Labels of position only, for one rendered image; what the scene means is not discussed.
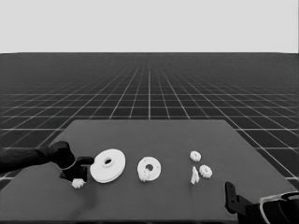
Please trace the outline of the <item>large thick white disc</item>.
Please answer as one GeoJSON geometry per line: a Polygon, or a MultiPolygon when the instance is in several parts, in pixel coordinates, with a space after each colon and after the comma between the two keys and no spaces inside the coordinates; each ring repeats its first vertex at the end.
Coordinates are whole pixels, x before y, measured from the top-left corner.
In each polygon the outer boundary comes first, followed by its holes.
{"type": "Polygon", "coordinates": [[[94,163],[90,166],[90,173],[96,182],[108,183],[122,174],[125,165],[125,155],[121,150],[106,149],[94,158],[94,163]]]}

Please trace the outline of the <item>white toothed gear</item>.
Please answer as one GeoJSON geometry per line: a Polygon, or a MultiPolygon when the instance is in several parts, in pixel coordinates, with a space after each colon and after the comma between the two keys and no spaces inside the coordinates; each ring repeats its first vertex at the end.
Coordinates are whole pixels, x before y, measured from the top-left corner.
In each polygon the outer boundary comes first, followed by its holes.
{"type": "Polygon", "coordinates": [[[82,188],[86,182],[82,178],[74,178],[72,181],[72,187],[74,189],[80,189],[82,188]]]}
{"type": "Polygon", "coordinates": [[[199,167],[199,173],[204,178],[210,178],[213,175],[211,168],[204,164],[199,167]]]}
{"type": "Polygon", "coordinates": [[[150,170],[147,169],[147,168],[144,168],[144,169],[141,169],[139,172],[138,172],[138,175],[139,175],[139,179],[143,182],[146,182],[150,179],[150,170]]]}
{"type": "Polygon", "coordinates": [[[201,158],[202,158],[202,156],[201,156],[201,154],[198,152],[198,151],[192,151],[191,153],[190,153],[190,158],[193,160],[193,161],[195,161],[195,162],[198,162],[198,161],[200,161],[201,160],[201,158]]]}

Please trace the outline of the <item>white round carrier with pins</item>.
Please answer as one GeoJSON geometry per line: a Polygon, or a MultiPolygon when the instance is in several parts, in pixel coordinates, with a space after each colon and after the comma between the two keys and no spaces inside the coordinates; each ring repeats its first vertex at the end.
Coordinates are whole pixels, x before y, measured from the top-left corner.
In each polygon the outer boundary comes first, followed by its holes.
{"type": "Polygon", "coordinates": [[[150,170],[150,178],[148,181],[153,181],[157,179],[162,171],[162,166],[160,162],[153,157],[144,157],[142,160],[140,160],[137,165],[137,173],[144,168],[150,170]]]}

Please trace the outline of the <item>small white T-shaped piece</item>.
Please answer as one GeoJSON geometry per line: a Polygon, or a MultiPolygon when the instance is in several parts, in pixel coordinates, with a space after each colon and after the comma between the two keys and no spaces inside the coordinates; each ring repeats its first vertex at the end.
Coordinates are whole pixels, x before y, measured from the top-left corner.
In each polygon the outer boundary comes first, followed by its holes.
{"type": "Polygon", "coordinates": [[[192,178],[191,178],[191,183],[194,185],[195,183],[198,183],[199,180],[200,180],[199,173],[198,173],[196,167],[193,166],[193,168],[192,168],[192,178]]]}

